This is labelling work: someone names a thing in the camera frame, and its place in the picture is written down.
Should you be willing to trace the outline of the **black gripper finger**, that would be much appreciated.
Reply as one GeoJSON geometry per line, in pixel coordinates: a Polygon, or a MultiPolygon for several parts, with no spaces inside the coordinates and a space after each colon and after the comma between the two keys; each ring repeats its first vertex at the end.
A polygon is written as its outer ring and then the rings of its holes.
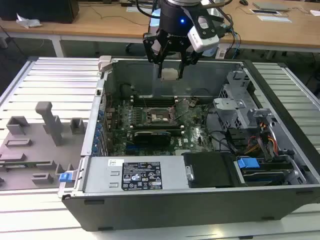
{"type": "Polygon", "coordinates": [[[166,37],[166,32],[144,33],[142,39],[148,61],[150,63],[158,65],[158,78],[161,78],[162,76],[163,62],[165,60],[165,57],[167,56],[166,37]],[[152,46],[155,44],[155,42],[158,42],[160,44],[160,48],[157,54],[155,54],[152,49],[152,46]]]}
{"type": "Polygon", "coordinates": [[[195,65],[200,59],[201,53],[196,52],[191,44],[180,43],[178,52],[181,56],[181,61],[178,67],[178,79],[183,77],[184,68],[189,65],[195,65]]]}

